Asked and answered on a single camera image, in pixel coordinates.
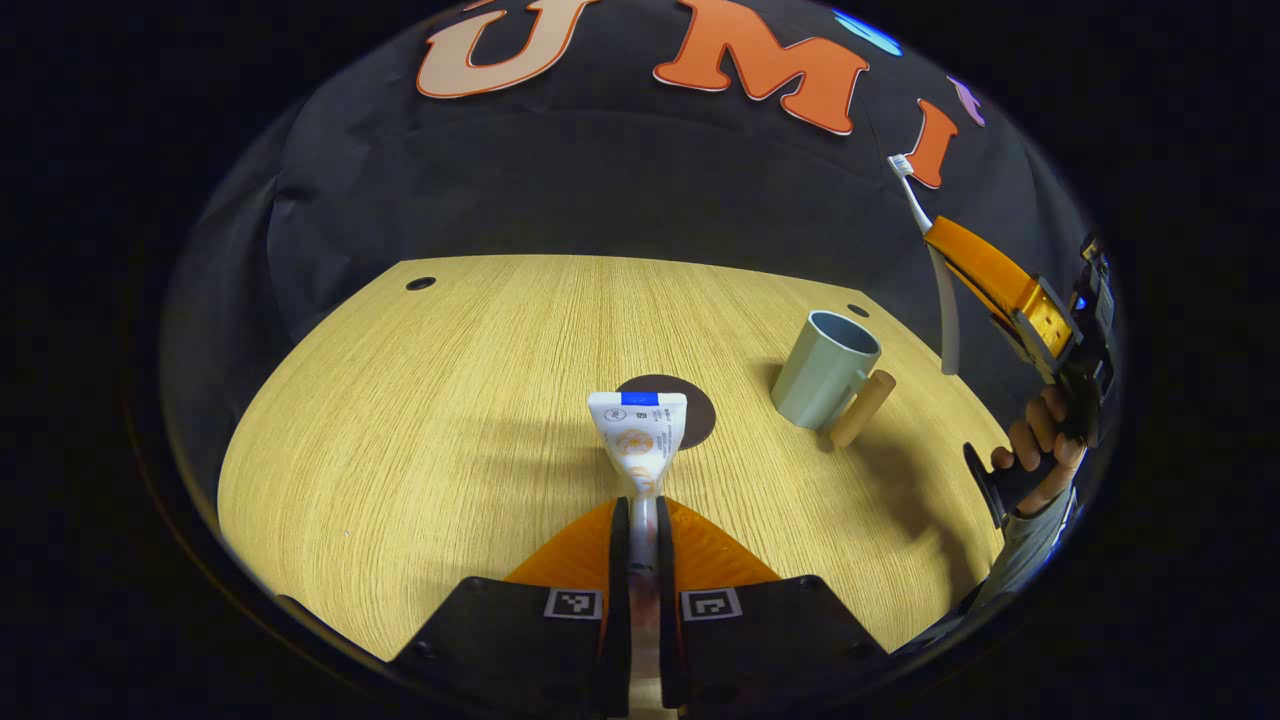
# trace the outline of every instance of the dark circular mat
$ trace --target dark circular mat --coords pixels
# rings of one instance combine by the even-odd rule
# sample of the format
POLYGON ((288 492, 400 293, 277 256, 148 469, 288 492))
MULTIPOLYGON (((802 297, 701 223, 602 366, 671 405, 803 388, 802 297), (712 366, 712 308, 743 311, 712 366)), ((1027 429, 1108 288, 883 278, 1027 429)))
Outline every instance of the dark circular mat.
POLYGON ((616 392, 682 392, 689 398, 685 411, 685 439, 680 450, 689 450, 710 437, 716 428, 716 406, 698 386, 672 375, 640 375, 618 386, 616 392))

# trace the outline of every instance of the wooden cylinder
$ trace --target wooden cylinder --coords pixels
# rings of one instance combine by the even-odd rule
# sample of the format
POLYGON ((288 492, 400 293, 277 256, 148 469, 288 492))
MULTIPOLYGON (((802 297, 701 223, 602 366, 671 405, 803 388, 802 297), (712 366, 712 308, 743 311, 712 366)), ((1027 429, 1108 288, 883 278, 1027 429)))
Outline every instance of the wooden cylinder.
POLYGON ((884 370, 876 370, 867 378, 863 389, 854 397, 854 402, 845 411, 844 416, 836 420, 831 428, 831 443, 836 447, 849 447, 854 438, 863 432, 872 415, 884 404, 884 398, 897 386, 893 375, 884 370))

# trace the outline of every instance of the toothpaste tube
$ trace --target toothpaste tube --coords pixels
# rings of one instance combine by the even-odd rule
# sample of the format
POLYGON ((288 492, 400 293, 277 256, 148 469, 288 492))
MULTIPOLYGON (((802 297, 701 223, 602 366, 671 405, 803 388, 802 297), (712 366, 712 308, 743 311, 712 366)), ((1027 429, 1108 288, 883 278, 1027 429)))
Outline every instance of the toothpaste tube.
POLYGON ((586 405, 631 503, 631 671, 658 676, 658 496, 685 437, 689 398, 681 392, 593 392, 586 405))

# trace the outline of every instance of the mug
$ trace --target mug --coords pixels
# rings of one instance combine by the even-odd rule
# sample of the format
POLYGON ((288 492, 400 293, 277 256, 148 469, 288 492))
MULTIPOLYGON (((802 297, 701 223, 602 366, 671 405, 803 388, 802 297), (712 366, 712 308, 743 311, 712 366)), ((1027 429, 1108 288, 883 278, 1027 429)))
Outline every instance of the mug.
POLYGON ((867 328, 814 310, 773 384, 773 406, 801 428, 826 428, 863 388, 879 356, 879 342, 867 328))

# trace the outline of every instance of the human hand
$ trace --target human hand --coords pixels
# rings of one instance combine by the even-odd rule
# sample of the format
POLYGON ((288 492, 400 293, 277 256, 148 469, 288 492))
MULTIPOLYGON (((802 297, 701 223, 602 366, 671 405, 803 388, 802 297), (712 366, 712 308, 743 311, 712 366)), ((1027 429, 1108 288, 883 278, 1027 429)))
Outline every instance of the human hand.
POLYGON ((1027 471, 1036 470, 1041 464, 1042 452, 1053 452, 1057 466, 1041 480, 1041 484, 1018 503, 1018 512, 1034 515, 1053 501, 1075 478, 1084 460, 1084 443, 1069 439, 1059 432, 1057 423, 1066 419, 1066 398, 1057 386, 1046 386, 1027 404, 1025 419, 1009 425, 1009 443, 1014 447, 997 447, 991 454, 991 464, 1007 470, 1014 462, 1020 462, 1027 471))

